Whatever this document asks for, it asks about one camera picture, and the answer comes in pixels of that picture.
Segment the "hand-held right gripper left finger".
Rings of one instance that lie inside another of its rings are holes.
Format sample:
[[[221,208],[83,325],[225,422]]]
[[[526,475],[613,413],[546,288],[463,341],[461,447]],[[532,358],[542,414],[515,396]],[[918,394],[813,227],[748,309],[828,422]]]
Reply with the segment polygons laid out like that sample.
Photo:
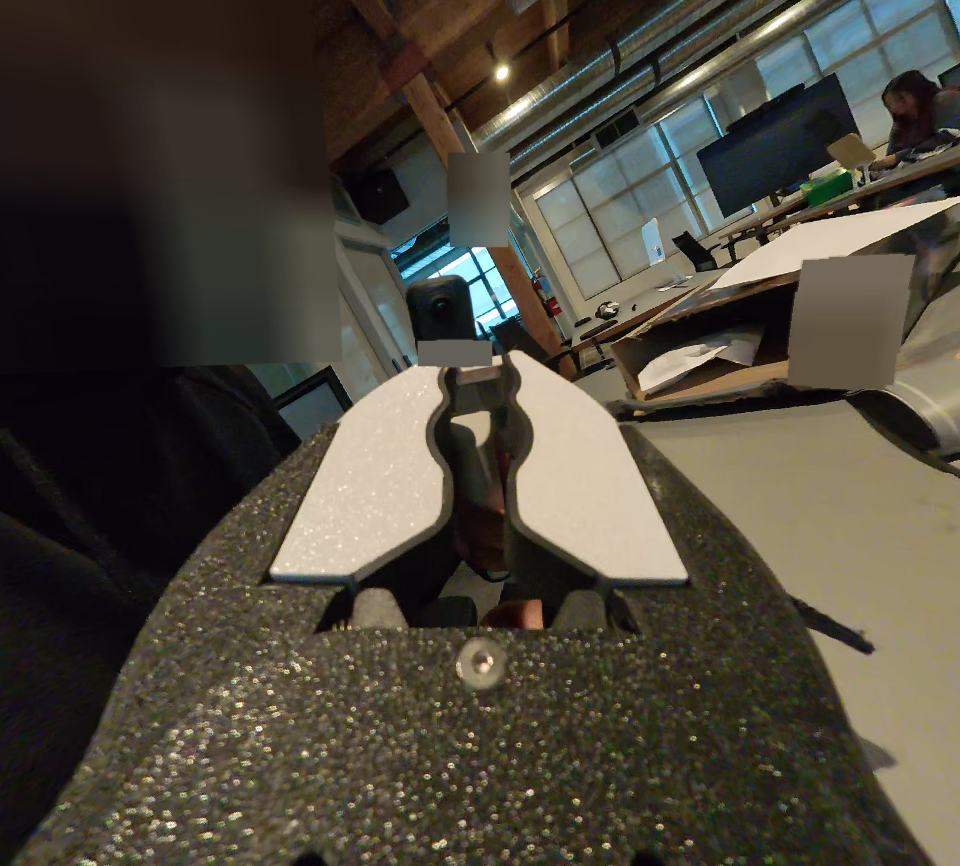
[[[270,567],[278,583],[357,586],[439,533],[454,482],[437,428],[447,368],[415,366],[340,420]]]

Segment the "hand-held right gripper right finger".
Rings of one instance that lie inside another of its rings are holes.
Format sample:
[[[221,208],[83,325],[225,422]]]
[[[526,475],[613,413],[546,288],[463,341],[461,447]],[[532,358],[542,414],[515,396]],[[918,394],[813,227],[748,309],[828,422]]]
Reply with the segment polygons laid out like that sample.
[[[514,528],[613,587],[689,581],[621,428],[606,408],[526,354],[502,361]]]

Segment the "grey desk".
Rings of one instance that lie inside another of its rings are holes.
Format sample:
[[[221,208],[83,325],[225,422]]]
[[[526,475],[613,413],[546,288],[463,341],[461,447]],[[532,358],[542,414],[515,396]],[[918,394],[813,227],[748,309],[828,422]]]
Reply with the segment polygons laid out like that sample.
[[[650,419],[640,430],[794,596],[864,631],[814,639],[876,775],[936,864],[959,863],[958,475],[845,401]]]

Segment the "person's left hand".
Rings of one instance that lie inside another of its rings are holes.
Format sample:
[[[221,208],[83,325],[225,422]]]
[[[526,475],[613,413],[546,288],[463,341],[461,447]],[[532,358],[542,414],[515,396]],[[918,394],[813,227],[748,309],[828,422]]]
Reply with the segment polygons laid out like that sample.
[[[506,563],[506,484],[498,472],[487,489],[484,502],[459,494],[454,508],[458,552],[476,572],[509,572]],[[483,625],[491,628],[536,629],[545,627],[540,599],[502,601],[486,614]]]

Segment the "crumpled white paper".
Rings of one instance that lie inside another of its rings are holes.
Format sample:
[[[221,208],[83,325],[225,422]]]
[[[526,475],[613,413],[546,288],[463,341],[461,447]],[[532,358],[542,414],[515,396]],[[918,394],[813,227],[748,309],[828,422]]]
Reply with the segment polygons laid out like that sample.
[[[750,367],[764,332],[761,324],[740,325],[670,350],[639,371],[638,386],[643,393],[660,392],[715,359],[736,367]]]

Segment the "open cardboard toy box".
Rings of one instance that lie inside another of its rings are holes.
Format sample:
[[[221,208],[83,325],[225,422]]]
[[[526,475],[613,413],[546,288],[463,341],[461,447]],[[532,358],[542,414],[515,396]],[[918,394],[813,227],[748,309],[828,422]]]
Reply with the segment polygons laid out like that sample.
[[[791,227],[613,346],[645,411],[894,382],[958,263],[958,198]]]

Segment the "large grid window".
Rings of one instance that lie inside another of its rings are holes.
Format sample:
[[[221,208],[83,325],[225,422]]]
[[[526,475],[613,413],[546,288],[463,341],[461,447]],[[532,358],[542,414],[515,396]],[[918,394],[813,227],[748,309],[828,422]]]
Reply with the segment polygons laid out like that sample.
[[[886,83],[909,69],[936,78],[958,63],[958,0],[831,0],[825,10],[775,17],[754,49],[732,46],[732,66],[696,68],[643,104],[638,131],[534,195],[582,297],[663,260],[674,236],[707,236],[757,208],[721,212],[699,160],[742,116],[834,75],[860,137],[879,148],[892,124]]]

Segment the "black office chair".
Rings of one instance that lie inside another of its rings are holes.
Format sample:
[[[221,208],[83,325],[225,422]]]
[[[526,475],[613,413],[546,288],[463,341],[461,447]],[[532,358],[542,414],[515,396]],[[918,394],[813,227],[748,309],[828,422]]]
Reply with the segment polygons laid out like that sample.
[[[671,241],[676,249],[687,257],[697,273],[713,272],[720,268],[713,255],[714,250],[718,248],[717,245],[713,247],[703,246],[690,232],[683,232],[674,236]]]

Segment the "person's dark jacket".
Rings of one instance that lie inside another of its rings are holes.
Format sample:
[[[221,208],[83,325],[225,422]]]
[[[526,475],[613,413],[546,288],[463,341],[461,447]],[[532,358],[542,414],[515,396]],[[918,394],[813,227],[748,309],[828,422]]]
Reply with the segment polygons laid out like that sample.
[[[2,864],[168,583],[300,443],[244,365],[2,375]]]

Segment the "grey instruction booklet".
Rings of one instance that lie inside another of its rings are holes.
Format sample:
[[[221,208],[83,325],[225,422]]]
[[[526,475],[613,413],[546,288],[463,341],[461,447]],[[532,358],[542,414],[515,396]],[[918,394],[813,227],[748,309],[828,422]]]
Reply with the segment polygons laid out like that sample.
[[[847,401],[912,450],[958,460],[959,334],[904,345],[894,373],[891,384],[850,393]]]

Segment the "large black screen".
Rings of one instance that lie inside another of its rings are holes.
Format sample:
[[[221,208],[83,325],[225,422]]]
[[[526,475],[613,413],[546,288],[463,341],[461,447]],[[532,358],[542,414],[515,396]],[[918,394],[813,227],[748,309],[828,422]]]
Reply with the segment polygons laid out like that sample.
[[[700,150],[698,161],[724,217],[797,187],[826,166],[829,146],[859,135],[839,77],[797,86],[736,121]]]

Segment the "wooden work table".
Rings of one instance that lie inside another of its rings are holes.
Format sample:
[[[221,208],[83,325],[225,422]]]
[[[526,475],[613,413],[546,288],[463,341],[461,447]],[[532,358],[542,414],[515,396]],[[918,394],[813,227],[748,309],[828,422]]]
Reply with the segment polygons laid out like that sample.
[[[729,253],[729,262],[737,263],[737,243],[756,239],[761,244],[769,241],[769,236],[783,233],[794,225],[824,216],[832,216],[848,210],[866,208],[875,196],[881,196],[890,190],[906,188],[919,180],[944,175],[953,175],[959,165],[959,146],[941,150],[913,164],[901,164],[888,175],[866,186],[849,190],[828,203],[811,208],[803,206],[800,198],[785,202],[770,212],[758,212],[739,221],[719,233],[719,240],[710,248],[712,251],[723,248]]]

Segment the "wooden support post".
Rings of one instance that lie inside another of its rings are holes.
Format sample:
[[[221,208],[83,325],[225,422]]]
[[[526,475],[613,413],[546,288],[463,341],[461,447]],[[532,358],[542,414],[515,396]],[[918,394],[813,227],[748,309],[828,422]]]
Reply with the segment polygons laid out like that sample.
[[[423,73],[404,86],[404,93],[448,176],[447,220],[451,241],[463,247],[486,246],[528,332],[547,356],[557,355],[562,349],[558,332],[534,291],[520,256],[510,245],[507,154],[465,150]]]

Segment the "black wall speaker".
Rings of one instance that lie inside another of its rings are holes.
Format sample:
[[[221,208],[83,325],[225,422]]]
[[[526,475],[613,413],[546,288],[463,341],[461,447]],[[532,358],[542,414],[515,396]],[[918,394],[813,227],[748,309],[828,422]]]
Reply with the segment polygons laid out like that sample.
[[[357,212],[377,226],[385,225],[411,206],[400,179],[390,167],[354,174],[346,177],[344,184]]]

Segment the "long thin silver duct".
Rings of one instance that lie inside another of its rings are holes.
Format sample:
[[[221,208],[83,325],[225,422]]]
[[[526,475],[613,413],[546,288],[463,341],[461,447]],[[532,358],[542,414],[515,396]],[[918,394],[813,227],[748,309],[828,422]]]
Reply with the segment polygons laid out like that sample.
[[[510,152],[514,175],[726,43],[786,0],[660,0],[593,52],[558,70],[473,134]]]

